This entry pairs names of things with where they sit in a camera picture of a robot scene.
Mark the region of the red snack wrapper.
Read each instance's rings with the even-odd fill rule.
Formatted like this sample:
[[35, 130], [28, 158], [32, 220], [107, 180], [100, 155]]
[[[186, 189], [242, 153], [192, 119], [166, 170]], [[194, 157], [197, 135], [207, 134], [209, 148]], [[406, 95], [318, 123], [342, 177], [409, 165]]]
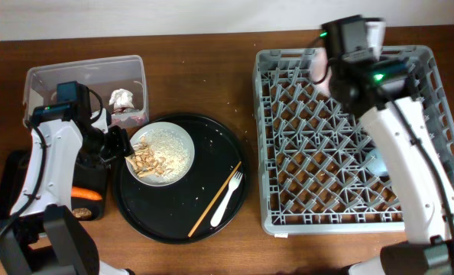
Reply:
[[134, 127], [141, 125], [148, 121], [148, 114], [146, 111], [128, 108], [123, 112], [116, 112], [112, 114], [112, 123], [114, 125], [121, 125], [122, 127]]

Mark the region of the grey plate with food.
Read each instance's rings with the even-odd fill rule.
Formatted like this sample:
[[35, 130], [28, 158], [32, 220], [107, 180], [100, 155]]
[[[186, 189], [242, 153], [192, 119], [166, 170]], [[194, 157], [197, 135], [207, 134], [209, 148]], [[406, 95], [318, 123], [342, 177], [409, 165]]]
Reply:
[[193, 139], [177, 124], [151, 123], [139, 129], [130, 142], [133, 153], [125, 158], [125, 165], [144, 185], [172, 185], [186, 176], [193, 165]]

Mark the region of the white tissue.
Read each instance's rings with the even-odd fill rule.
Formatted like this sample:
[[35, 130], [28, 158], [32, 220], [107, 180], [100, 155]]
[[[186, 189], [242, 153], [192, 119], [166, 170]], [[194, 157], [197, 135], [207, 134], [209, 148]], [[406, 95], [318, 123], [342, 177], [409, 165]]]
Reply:
[[113, 106], [114, 110], [120, 108], [134, 108], [133, 94], [126, 89], [116, 89], [112, 92], [109, 104]]

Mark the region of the orange carrot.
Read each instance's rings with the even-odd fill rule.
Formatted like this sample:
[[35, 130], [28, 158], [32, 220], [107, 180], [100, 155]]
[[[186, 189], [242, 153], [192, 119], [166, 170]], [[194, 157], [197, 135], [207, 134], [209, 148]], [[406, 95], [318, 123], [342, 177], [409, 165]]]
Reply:
[[73, 198], [86, 199], [91, 201], [101, 201], [102, 196], [93, 190], [84, 189], [81, 187], [73, 186], [71, 189], [71, 196]]

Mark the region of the brown round cookie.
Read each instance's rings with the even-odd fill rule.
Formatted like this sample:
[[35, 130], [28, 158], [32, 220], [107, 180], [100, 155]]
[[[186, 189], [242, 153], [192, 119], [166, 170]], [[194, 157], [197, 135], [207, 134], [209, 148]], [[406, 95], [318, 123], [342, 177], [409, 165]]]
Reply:
[[72, 210], [72, 214], [78, 220], [90, 220], [92, 218], [92, 211], [87, 208], [77, 208]]

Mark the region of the wooden chopstick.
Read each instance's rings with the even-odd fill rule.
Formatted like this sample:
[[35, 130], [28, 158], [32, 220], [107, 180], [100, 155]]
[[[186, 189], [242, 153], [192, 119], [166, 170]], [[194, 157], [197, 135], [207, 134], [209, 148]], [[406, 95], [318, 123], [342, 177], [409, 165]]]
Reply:
[[214, 195], [214, 197], [212, 198], [210, 203], [207, 205], [207, 207], [203, 211], [202, 215], [198, 218], [198, 220], [196, 221], [194, 226], [189, 231], [189, 233], [187, 235], [188, 238], [191, 238], [193, 236], [193, 233], [199, 227], [199, 225], [201, 224], [201, 222], [203, 221], [203, 219], [205, 218], [205, 216], [207, 215], [209, 210], [213, 207], [213, 205], [215, 204], [216, 200], [220, 197], [220, 195], [222, 194], [223, 190], [227, 187], [227, 185], [229, 184], [230, 180], [235, 175], [235, 173], [238, 171], [238, 168], [241, 166], [241, 164], [242, 164], [242, 161], [239, 161], [238, 164], [233, 168], [232, 172], [229, 174], [229, 176], [227, 177], [225, 182], [220, 186], [219, 190]]

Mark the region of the white plastic fork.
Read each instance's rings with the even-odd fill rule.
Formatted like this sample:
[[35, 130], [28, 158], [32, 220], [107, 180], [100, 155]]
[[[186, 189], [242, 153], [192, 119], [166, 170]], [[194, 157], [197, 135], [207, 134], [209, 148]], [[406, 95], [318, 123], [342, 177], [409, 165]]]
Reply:
[[225, 214], [229, 200], [231, 199], [233, 192], [236, 191], [240, 186], [242, 177], [243, 173], [236, 172], [234, 176], [229, 180], [227, 192], [210, 220], [210, 225], [212, 227], [216, 227], [220, 224], [222, 217]]

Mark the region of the light blue plastic cup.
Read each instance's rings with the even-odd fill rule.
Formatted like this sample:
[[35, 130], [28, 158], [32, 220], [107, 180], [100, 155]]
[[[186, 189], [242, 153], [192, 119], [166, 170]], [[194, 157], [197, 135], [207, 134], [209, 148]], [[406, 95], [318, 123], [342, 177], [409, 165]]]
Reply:
[[388, 169], [384, 163], [380, 151], [375, 148], [366, 154], [365, 161], [367, 162], [367, 169], [375, 176], [388, 176]]

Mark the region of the pink shallow bowl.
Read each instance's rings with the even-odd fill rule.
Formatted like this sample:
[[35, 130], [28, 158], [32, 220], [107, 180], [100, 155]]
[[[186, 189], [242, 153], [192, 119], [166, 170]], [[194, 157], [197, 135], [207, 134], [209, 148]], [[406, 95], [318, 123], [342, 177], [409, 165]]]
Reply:
[[328, 75], [323, 82], [321, 82], [320, 84], [315, 84], [315, 82], [320, 81], [324, 77], [327, 61], [326, 50], [322, 47], [316, 48], [312, 63], [310, 65], [310, 78], [318, 92], [323, 96], [329, 98], [331, 96], [329, 90], [331, 71], [328, 71]]

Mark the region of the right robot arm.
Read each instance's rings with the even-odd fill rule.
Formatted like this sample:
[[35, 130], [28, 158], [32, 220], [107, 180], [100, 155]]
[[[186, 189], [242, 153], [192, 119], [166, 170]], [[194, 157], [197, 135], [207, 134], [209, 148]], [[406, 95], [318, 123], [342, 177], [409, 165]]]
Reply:
[[454, 274], [454, 188], [399, 60], [331, 58], [330, 94], [375, 142], [403, 212], [407, 241], [347, 267], [349, 274]]

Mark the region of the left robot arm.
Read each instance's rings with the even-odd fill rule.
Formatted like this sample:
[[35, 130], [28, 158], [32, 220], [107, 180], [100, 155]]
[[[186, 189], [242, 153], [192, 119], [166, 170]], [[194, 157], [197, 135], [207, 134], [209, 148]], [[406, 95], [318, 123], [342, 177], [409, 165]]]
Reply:
[[130, 274], [101, 261], [94, 240], [72, 213], [73, 176], [84, 150], [105, 162], [131, 154], [127, 131], [95, 127], [76, 103], [41, 106], [27, 122], [32, 150], [24, 185], [0, 221], [0, 261], [8, 274]]

